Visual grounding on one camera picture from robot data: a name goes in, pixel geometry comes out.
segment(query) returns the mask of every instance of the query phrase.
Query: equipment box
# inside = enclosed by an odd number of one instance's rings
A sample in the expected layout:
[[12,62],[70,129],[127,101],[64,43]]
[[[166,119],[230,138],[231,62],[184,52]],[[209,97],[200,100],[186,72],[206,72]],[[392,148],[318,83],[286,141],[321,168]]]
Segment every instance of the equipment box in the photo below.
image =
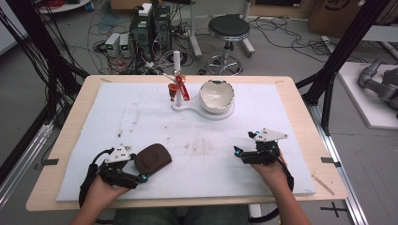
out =
[[360,11],[359,1],[317,0],[308,21],[311,33],[341,38]]

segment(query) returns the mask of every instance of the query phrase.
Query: white paper sheet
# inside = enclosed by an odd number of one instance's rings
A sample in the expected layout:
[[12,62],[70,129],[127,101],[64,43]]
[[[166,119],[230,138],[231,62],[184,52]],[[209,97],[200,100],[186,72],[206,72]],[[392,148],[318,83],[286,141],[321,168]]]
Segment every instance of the white paper sheet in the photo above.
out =
[[[104,83],[71,153],[57,200],[78,200],[88,165],[99,152],[123,145],[137,154],[152,143],[163,144],[173,162],[120,199],[270,196],[259,174],[234,156],[234,145],[254,151],[248,131],[262,128],[289,136],[280,140],[279,146],[295,177],[294,193],[314,194],[312,178],[275,85],[232,85],[234,113],[211,121],[196,112],[174,111],[165,83]],[[200,86],[187,84],[192,97]],[[132,161],[124,171],[138,174]]]

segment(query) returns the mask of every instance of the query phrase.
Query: metal stool leg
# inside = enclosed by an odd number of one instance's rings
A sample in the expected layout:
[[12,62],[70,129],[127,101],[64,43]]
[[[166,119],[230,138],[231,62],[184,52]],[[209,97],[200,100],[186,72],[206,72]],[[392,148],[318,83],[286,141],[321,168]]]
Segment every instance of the metal stool leg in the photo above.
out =
[[207,62],[207,70],[216,75],[238,75],[243,71],[239,60],[229,56],[229,50],[233,48],[231,41],[226,41],[222,55],[211,57]]

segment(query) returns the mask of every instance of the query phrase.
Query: white wall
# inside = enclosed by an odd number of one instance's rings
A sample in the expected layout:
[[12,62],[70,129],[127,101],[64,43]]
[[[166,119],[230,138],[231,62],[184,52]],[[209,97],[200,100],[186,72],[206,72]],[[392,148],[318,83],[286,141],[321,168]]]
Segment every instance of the white wall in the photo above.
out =
[[[26,37],[27,33],[23,29],[23,26],[20,24],[18,19],[15,17],[11,8],[9,8],[6,0],[0,0],[0,7],[3,9],[3,12],[6,16],[14,23],[14,25],[18,28],[18,30]],[[16,45],[14,37],[9,33],[6,27],[0,22],[0,55],[5,53],[8,49]]]

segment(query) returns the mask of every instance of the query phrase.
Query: cardboard box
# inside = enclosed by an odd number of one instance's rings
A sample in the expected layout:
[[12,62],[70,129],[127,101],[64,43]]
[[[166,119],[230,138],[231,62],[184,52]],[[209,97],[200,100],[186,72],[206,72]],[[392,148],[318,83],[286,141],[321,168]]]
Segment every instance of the cardboard box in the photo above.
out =
[[111,0],[111,9],[133,9],[143,3],[152,3],[151,0]]
[[311,33],[341,38],[358,12],[358,1],[316,1],[308,27]]
[[314,7],[314,0],[301,0],[299,7],[281,7],[255,4],[252,2],[249,14],[251,16],[285,17],[292,19],[306,19]]

